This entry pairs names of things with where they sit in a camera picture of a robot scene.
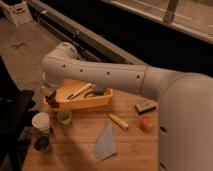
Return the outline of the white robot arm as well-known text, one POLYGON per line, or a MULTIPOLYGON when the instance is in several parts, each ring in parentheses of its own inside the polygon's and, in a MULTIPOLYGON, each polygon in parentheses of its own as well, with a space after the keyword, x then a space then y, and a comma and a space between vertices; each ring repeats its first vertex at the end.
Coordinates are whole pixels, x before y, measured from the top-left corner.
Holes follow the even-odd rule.
POLYGON ((213 78, 149 65, 86 62, 62 42, 42 60, 43 80, 66 79, 125 91, 158 103, 158 170, 213 171, 213 78))

